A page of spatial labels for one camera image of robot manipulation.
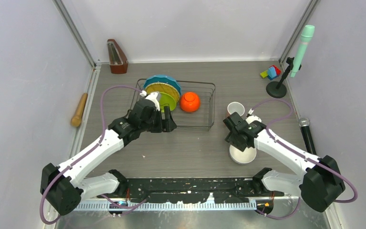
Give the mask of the white bowl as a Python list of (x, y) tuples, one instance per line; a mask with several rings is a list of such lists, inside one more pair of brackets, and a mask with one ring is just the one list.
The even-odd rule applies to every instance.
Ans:
[(233, 145), (230, 145), (229, 155), (234, 162), (243, 165), (254, 161), (257, 155), (257, 150), (253, 147), (248, 147), (244, 151), (241, 151)]

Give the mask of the lime green plate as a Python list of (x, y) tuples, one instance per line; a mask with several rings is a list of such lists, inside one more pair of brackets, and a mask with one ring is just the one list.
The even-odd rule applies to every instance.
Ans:
[(160, 95), (161, 95), (161, 97), (160, 97), (159, 104), (160, 104), (161, 111), (164, 112), (165, 106), (169, 107), (170, 111), (173, 111), (177, 105), (177, 102), (175, 101), (175, 99), (171, 95), (164, 93), (164, 92), (160, 92)]

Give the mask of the pink mug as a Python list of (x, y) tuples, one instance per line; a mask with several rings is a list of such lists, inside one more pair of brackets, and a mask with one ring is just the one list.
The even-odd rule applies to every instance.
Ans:
[(233, 113), (238, 113), (240, 116), (243, 116), (245, 114), (245, 107), (239, 102), (231, 102), (227, 105), (226, 117)]

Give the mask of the orange bowl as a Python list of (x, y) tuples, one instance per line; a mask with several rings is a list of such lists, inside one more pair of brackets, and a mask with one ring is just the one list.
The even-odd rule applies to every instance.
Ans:
[(181, 96), (180, 108), (185, 112), (195, 112), (201, 106), (200, 97), (194, 92), (186, 92)]

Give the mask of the yellow woven pattern plate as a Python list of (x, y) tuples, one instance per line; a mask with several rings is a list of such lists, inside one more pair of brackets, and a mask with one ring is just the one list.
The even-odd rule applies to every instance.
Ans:
[(151, 83), (145, 87), (145, 91), (147, 93), (152, 93), (155, 91), (166, 93), (170, 95), (176, 102), (179, 102), (180, 99), (178, 90), (167, 83)]

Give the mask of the blue polka dot plate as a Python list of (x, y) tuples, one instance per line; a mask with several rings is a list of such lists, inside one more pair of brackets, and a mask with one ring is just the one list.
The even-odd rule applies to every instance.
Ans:
[(178, 83), (178, 81), (168, 75), (163, 75), (163, 74), (153, 75), (146, 79), (143, 87), (147, 88), (150, 84), (153, 84), (153, 83), (169, 84), (177, 90), (179, 95), (182, 95), (181, 86)]

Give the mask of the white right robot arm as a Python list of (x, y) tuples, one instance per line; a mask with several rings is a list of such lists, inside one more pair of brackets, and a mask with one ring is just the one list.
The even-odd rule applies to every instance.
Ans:
[(324, 212), (345, 191), (337, 162), (303, 151), (267, 128), (257, 116), (243, 119), (233, 113), (223, 120), (229, 133), (231, 159), (238, 164), (252, 162), (262, 151), (293, 171), (293, 174), (264, 168), (254, 176), (253, 190), (260, 196), (279, 191), (301, 198), (310, 208)]

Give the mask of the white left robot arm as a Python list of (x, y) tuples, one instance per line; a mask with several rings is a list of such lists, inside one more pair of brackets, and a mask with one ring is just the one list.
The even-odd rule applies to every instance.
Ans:
[(171, 132), (177, 128), (168, 104), (159, 105), (156, 99), (144, 98), (135, 103), (127, 115), (114, 119), (104, 132), (69, 160), (42, 170), (41, 193), (59, 215), (72, 212), (81, 201), (113, 194), (123, 197), (128, 189), (128, 179), (116, 169), (102, 176), (87, 175), (109, 156), (139, 138), (143, 132)]

